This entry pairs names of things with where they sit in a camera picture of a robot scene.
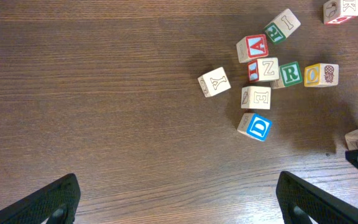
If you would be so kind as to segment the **wooden block blue D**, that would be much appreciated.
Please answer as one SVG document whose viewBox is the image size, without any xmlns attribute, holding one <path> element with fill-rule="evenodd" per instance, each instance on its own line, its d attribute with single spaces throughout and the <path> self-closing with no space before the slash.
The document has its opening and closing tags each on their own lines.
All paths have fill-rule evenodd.
<svg viewBox="0 0 358 224">
<path fill-rule="evenodd" d="M 264 142 L 273 123 L 257 113 L 244 113 L 237 131 L 258 141 Z"/>
</svg>

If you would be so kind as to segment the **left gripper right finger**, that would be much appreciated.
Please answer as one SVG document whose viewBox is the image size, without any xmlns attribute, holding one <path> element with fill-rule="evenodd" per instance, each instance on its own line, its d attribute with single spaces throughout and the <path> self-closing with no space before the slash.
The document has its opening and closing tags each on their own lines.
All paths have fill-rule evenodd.
<svg viewBox="0 0 358 224">
<path fill-rule="evenodd" d="M 280 173 L 276 196 L 285 223 L 358 223 L 358 208 L 288 171 Z"/>
</svg>

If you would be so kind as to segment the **wooden block pineapple yellow O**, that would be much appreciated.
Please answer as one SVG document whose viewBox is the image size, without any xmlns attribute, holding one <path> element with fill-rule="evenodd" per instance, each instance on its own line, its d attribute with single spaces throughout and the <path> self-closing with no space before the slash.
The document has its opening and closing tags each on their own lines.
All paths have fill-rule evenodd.
<svg viewBox="0 0 358 224">
<path fill-rule="evenodd" d="M 305 87 L 329 87 L 339 83 L 339 65 L 317 63 L 305 68 Z"/>
</svg>

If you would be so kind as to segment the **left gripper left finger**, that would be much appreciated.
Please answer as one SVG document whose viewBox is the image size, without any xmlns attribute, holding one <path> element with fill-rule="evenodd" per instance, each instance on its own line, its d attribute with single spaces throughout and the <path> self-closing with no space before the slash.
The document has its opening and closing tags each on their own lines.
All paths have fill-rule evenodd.
<svg viewBox="0 0 358 224">
<path fill-rule="evenodd" d="M 0 210 L 0 223 L 72 224 L 80 197 L 76 175 L 67 174 Z"/>
</svg>

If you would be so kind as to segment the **wooden block letter E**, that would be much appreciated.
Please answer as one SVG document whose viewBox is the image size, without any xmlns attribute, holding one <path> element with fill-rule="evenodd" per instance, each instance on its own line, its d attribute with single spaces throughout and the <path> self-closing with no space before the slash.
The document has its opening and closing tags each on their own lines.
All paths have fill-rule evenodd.
<svg viewBox="0 0 358 224">
<path fill-rule="evenodd" d="M 242 88 L 241 108 L 269 110 L 272 89 L 266 86 L 247 86 Z"/>
</svg>

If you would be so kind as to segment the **wooden block green R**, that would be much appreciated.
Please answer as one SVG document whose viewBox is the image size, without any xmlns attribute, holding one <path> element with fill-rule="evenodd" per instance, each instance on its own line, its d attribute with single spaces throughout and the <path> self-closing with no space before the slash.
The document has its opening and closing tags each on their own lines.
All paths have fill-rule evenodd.
<svg viewBox="0 0 358 224">
<path fill-rule="evenodd" d="M 279 79 L 270 82 L 272 89 L 286 88 L 303 82 L 297 61 L 279 66 Z"/>
</svg>

